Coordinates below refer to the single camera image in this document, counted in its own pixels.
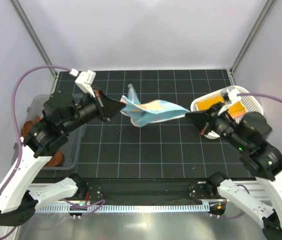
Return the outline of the light blue orange towel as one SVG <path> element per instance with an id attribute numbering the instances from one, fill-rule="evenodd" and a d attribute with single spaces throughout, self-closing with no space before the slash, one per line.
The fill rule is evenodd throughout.
<path id="1" fill-rule="evenodd" d="M 185 117 L 190 111 L 184 107 L 165 100 L 153 100 L 142 104 L 132 84 L 128 85 L 128 95 L 120 99 L 125 104 L 120 112 L 130 118 L 135 127 L 166 122 Z"/>

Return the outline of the yellow blue patterned towel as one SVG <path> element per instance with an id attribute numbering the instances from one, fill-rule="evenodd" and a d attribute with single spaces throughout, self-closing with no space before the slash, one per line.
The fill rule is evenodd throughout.
<path id="1" fill-rule="evenodd" d="M 209 109 L 212 105 L 214 105 L 218 102 L 222 102 L 222 103 L 224 102 L 223 98 L 221 96 L 216 96 L 216 97 L 213 97 L 211 99 L 198 102 L 198 103 L 194 104 L 194 107 L 195 107 L 195 110 L 197 110 L 197 111 L 203 111 L 203 110 Z M 246 108 L 241 103 L 241 101 L 237 102 L 236 104 L 234 104 L 233 106 L 231 106 L 228 109 L 229 113 L 235 113 L 235 112 L 241 112 L 241 111 L 245 111 L 247 113 Z"/>

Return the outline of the orange polka dot towel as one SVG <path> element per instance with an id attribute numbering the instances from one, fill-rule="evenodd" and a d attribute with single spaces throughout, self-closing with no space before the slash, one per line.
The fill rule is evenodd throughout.
<path id="1" fill-rule="evenodd" d="M 230 116 L 234 119 L 238 119 L 243 117 L 246 114 L 245 111 L 240 111 L 240 112 L 234 112 L 234 113 L 230 113 Z"/>

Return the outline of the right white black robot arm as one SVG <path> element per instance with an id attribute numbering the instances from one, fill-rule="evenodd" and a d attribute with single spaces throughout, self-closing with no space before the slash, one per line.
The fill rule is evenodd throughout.
<path id="1" fill-rule="evenodd" d="M 216 172 L 206 180 L 211 198 L 223 197 L 258 223 L 266 239 L 282 240 L 282 153 L 267 141 L 272 128 L 259 112 L 246 113 L 239 123 L 228 112 L 219 114 L 222 103 L 208 110 L 185 114 L 202 135 L 214 131 L 240 153 L 243 166 L 265 190 L 271 206 L 244 192 L 229 177 Z"/>

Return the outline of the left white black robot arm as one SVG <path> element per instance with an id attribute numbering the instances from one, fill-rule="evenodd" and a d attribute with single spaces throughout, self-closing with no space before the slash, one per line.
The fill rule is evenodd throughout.
<path id="1" fill-rule="evenodd" d="M 20 226 L 36 210 L 58 200 L 85 198 L 87 182 L 76 173 L 38 190 L 28 190 L 28 187 L 45 164 L 68 142 L 71 132 L 95 118 L 109 121 L 125 106 L 101 90 L 95 90 L 93 95 L 86 93 L 79 103 L 72 94 L 53 93 L 43 104 L 42 119 L 33 125 L 21 142 L 21 156 L 0 184 L 0 226 Z"/>

